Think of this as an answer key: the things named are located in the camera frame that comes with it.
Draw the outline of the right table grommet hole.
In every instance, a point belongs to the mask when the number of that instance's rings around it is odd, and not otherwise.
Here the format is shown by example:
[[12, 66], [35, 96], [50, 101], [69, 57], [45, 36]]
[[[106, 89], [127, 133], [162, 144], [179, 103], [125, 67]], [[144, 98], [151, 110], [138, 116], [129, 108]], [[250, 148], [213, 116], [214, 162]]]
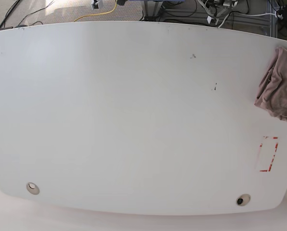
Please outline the right table grommet hole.
[[236, 204], [238, 206], [245, 206], [251, 200], [251, 196], [249, 194], [243, 194], [236, 199]]

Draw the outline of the table grommet hole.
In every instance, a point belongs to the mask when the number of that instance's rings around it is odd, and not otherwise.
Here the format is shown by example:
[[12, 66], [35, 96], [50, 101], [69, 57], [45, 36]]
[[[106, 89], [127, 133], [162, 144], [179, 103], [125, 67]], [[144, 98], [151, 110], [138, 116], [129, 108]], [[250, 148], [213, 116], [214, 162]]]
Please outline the table grommet hole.
[[29, 193], [31, 193], [32, 195], [38, 195], [40, 190], [39, 190], [39, 187], [32, 183], [32, 182], [29, 182], [26, 184], [26, 189]]
[[251, 200], [251, 196], [249, 194], [243, 194], [236, 199], [236, 204], [238, 206], [245, 206]]

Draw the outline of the left table grommet hole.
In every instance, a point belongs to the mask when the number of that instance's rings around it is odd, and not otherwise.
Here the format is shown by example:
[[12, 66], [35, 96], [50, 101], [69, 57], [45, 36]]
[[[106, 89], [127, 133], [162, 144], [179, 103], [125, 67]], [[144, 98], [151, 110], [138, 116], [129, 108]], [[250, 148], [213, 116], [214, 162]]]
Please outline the left table grommet hole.
[[32, 182], [29, 182], [26, 184], [26, 189], [29, 193], [31, 193], [32, 195], [38, 195], [40, 190], [39, 190], [39, 187], [32, 183]]

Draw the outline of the red tape rectangle marking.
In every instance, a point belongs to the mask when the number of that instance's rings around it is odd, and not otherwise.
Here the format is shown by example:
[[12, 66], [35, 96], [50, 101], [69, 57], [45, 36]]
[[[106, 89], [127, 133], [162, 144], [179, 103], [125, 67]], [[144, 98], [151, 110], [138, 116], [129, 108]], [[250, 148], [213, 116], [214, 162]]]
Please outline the red tape rectangle marking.
[[279, 143], [278, 137], [263, 136], [259, 151], [256, 156], [255, 170], [259, 172], [270, 172], [275, 159]]

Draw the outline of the mauve t-shirt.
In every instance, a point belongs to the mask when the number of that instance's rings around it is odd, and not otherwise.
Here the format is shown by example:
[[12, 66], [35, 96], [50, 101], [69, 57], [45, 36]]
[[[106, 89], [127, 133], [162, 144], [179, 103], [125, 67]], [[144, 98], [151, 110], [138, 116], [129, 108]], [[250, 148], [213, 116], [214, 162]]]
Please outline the mauve t-shirt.
[[287, 50], [275, 49], [258, 88], [254, 105], [287, 122]]

